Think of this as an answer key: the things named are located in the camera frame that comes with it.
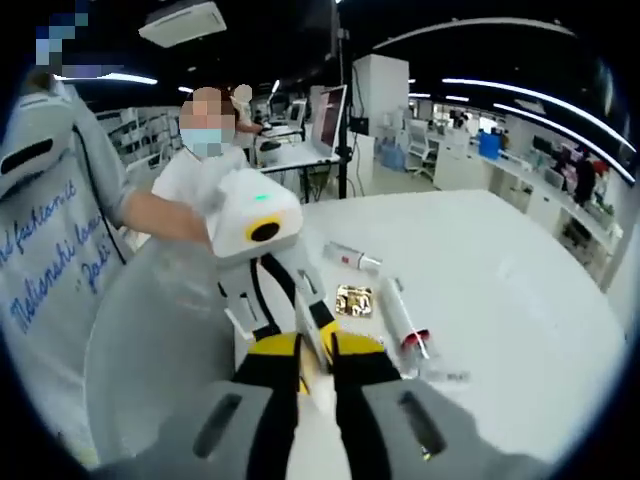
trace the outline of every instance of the person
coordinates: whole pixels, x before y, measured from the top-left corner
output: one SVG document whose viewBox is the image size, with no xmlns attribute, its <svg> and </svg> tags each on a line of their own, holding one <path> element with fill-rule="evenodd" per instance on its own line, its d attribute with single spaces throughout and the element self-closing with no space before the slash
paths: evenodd
<svg viewBox="0 0 640 480">
<path fill-rule="evenodd" d="M 211 239 L 215 232 L 218 185 L 228 173 L 249 167 L 245 153 L 231 143 L 239 115 L 226 91 L 211 87 L 194 91 L 180 111 L 184 147 L 169 161 L 151 189 L 155 195 L 183 202 L 204 216 Z M 210 144 L 201 146 L 196 137 L 204 140 L 209 137 Z M 137 246 L 148 237 L 139 235 Z"/>
<path fill-rule="evenodd" d="M 500 144 L 500 148 L 502 148 L 502 150 L 509 149 L 509 130 L 505 130 L 502 132 L 502 135 L 500 135 Z"/>
<path fill-rule="evenodd" d="M 262 131 L 262 125 L 257 125 L 251 121 L 251 101 L 252 91 L 249 85 L 239 85 L 233 91 L 231 101 L 238 110 L 240 119 L 236 124 L 236 136 L 234 144 L 244 150 L 247 159 L 251 162 L 251 149 L 253 148 L 254 135 Z"/>
<path fill-rule="evenodd" d="M 57 114 L 41 123 L 60 134 L 50 156 L 20 149 L 25 137 L 52 144 L 40 139 L 46 132 L 20 123 L 21 114 L 40 105 Z M 26 153 L 35 156 L 25 159 Z M 96 116 L 73 87 L 39 68 L 28 73 L 12 112 L 0 171 L 0 328 L 48 429 L 94 465 L 84 356 L 100 301 L 132 255 L 116 229 L 211 249 L 206 224 L 188 205 L 128 184 Z"/>
<path fill-rule="evenodd" d="M 589 160 L 588 150 L 584 150 L 582 157 L 576 162 L 575 167 L 578 184 L 573 192 L 573 199 L 578 205 L 583 206 L 591 200 L 593 189 L 596 186 L 596 170 L 593 167 L 593 163 Z"/>
</svg>

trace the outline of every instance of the white desk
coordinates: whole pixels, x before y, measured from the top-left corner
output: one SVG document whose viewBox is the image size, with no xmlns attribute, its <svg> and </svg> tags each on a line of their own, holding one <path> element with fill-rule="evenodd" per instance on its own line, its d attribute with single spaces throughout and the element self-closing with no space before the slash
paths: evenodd
<svg viewBox="0 0 640 480">
<path fill-rule="evenodd" d="M 340 157 L 335 153 L 331 157 L 320 155 L 309 143 L 297 145 L 281 144 L 277 150 L 277 159 L 274 165 L 262 167 L 262 173 L 281 172 L 304 167 L 319 167 L 338 163 Z"/>
<path fill-rule="evenodd" d="M 323 259 L 327 239 L 382 258 L 402 279 L 416 327 L 428 327 L 443 356 L 471 372 L 469 388 L 448 396 L 473 414 L 481 436 L 550 462 L 586 428 L 616 379 L 623 334 L 586 272 L 527 217 L 481 191 L 321 202 L 304 215 L 328 304 L 338 284 L 377 284 Z M 230 324 L 213 268 L 190 248 L 147 242 L 106 292 L 85 366 L 102 458 L 138 453 L 177 402 L 229 375 Z M 272 295 L 274 282 L 265 283 L 286 331 L 291 309 L 284 293 Z M 379 315 L 376 306 L 372 319 L 340 323 L 386 336 Z M 350 478 L 339 432 L 317 411 L 310 418 L 296 434 L 290 464 L 299 470 L 289 478 Z M 302 428 L 309 422 L 313 428 Z M 296 452 L 310 457 L 300 461 Z"/>
<path fill-rule="evenodd" d="M 444 136 L 433 133 L 432 135 L 429 135 L 428 138 L 429 140 L 439 142 L 439 148 L 446 148 L 447 144 Z M 451 184 L 454 189 L 480 188 L 488 190 L 492 183 L 494 169 L 499 169 L 531 185 L 536 196 L 544 196 L 552 203 L 553 206 L 559 207 L 568 215 L 575 218 L 589 231 L 589 233 L 591 233 L 593 238 L 603 246 L 609 255 L 613 255 L 616 248 L 616 242 L 595 218 L 578 206 L 565 192 L 549 185 L 538 173 L 523 168 L 522 164 L 527 163 L 524 159 L 509 151 L 501 150 L 500 153 L 507 156 L 508 159 L 505 159 L 502 156 L 495 160 L 489 159 L 478 153 L 477 145 L 471 145 L 464 153 L 466 158 L 456 157 L 454 161 L 451 162 L 447 162 L 447 160 L 449 160 L 447 158 L 445 159 L 445 162 L 447 164 L 451 164 L 451 166 L 440 165 L 440 169 L 436 164 L 436 176 L 434 178 L 434 183 L 437 187 L 448 190 L 450 189 L 450 183 L 447 179 L 464 177 L 457 178 L 457 180 Z M 438 162 L 441 160 L 443 160 L 443 156 L 439 152 Z"/>
<path fill-rule="evenodd" d="M 416 328 L 471 372 L 469 389 L 448 395 L 504 451 L 557 459 L 616 378 L 625 344 L 604 295 L 558 242 L 488 192 L 308 205 L 305 238 L 330 305 L 339 284 L 375 292 L 376 282 L 321 259 L 325 240 L 380 257 L 401 278 Z M 374 308 L 372 320 L 341 324 L 384 336 Z"/>
<path fill-rule="evenodd" d="M 288 170 L 302 170 L 302 193 L 305 203 L 309 203 L 309 177 L 308 169 L 311 167 L 331 166 L 340 162 L 340 157 L 333 154 L 331 157 L 320 155 L 310 142 L 296 145 L 283 143 L 276 151 L 275 163 L 259 168 L 262 173 L 286 172 Z M 294 189 L 296 179 L 289 178 L 291 182 L 287 188 Z"/>
</svg>

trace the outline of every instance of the white pillar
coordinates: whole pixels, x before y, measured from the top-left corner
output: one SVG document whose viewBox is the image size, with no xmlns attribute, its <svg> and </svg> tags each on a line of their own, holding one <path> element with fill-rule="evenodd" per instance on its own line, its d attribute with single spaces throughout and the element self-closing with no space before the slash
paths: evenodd
<svg viewBox="0 0 640 480">
<path fill-rule="evenodd" d="M 353 65 L 354 113 L 369 119 L 370 136 L 381 136 L 379 126 L 384 114 L 409 106 L 409 63 L 397 58 L 368 55 Z"/>
</svg>

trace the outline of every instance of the white shirt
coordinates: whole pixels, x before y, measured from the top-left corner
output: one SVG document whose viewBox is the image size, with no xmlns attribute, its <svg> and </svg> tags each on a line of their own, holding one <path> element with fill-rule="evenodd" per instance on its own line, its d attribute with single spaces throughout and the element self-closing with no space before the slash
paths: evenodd
<svg viewBox="0 0 640 480">
<path fill-rule="evenodd" d="M 241 102 L 234 97 L 231 97 L 231 102 L 240 113 L 240 119 L 238 120 L 238 122 L 248 127 L 253 125 L 253 122 L 251 121 L 251 107 L 249 106 L 249 104 Z M 234 138 L 233 144 L 240 148 L 251 148 L 253 146 L 253 134 L 236 131 L 236 136 Z"/>
<path fill-rule="evenodd" d="M 186 203 L 205 217 L 209 238 L 213 238 L 218 207 L 218 186 L 222 179 L 234 170 L 248 168 L 247 157 L 239 147 L 230 147 L 217 157 L 198 160 L 183 148 L 169 161 L 153 182 L 151 192 L 167 200 Z M 149 238 L 138 236 L 138 248 Z"/>
</svg>

